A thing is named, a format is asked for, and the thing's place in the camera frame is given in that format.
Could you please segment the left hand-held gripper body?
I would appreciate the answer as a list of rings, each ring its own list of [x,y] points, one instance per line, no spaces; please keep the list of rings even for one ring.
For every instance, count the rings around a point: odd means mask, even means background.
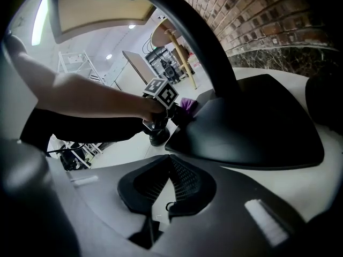
[[[186,111],[175,103],[178,92],[166,79],[153,78],[143,90],[143,97],[158,101],[165,111],[157,114],[154,121],[143,120],[143,124],[151,131],[161,130],[171,120],[175,125],[183,125],[188,122]]]

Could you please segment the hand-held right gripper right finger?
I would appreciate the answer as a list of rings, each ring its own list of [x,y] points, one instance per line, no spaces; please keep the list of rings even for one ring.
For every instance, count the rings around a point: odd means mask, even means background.
[[[160,256],[277,256],[304,229],[301,215],[266,187],[217,163],[177,157],[215,181],[211,201],[174,217],[151,251]]]

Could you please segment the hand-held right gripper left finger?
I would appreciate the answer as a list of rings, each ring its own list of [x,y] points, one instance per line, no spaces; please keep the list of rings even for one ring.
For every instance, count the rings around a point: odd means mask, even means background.
[[[164,245],[162,252],[145,249],[129,240],[139,232],[146,217],[132,213],[117,192],[119,180],[127,173],[164,159],[152,158],[112,167],[67,172],[61,162],[48,159],[54,191],[72,229],[76,256],[171,256]]]

